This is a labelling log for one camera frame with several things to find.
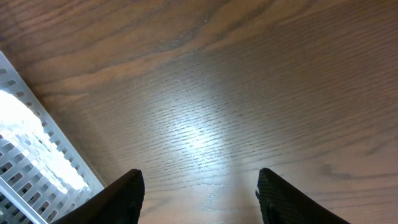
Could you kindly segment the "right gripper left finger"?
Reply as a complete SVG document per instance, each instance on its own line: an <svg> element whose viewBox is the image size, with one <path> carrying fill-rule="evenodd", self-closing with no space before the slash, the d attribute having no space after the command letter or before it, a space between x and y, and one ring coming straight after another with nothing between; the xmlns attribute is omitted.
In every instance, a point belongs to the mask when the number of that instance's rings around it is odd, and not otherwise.
<svg viewBox="0 0 398 224"><path fill-rule="evenodd" d="M142 172L131 169L56 224L137 224L144 201Z"/></svg>

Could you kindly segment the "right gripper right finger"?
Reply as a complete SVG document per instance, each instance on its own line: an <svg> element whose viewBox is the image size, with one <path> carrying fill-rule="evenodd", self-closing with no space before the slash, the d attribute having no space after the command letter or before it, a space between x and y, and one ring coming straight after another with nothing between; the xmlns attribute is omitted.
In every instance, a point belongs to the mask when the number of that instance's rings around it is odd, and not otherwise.
<svg viewBox="0 0 398 224"><path fill-rule="evenodd" d="M348 224L268 168L259 171L256 197L265 224Z"/></svg>

